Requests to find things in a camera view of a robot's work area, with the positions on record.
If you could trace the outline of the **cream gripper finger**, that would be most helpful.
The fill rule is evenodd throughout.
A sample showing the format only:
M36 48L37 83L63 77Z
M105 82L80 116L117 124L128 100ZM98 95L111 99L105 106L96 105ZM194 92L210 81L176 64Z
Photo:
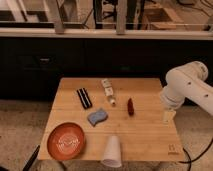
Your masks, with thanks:
M163 114L163 122L169 123L174 119L174 116L176 115L175 110L165 110Z

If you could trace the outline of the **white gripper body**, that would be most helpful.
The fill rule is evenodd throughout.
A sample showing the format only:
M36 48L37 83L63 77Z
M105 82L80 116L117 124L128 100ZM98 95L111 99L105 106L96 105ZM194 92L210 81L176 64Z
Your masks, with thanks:
M176 110L183 104L183 96L170 87L164 87L162 89L160 92L160 99L168 109Z

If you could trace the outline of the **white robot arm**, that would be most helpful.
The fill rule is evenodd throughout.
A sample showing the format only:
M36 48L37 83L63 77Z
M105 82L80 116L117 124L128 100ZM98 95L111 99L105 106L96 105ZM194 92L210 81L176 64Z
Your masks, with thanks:
M165 108L164 123L173 120L176 110L183 105L186 98L213 116L213 86L205 82L207 77L208 68L200 61L189 62L166 73L167 85L160 92Z

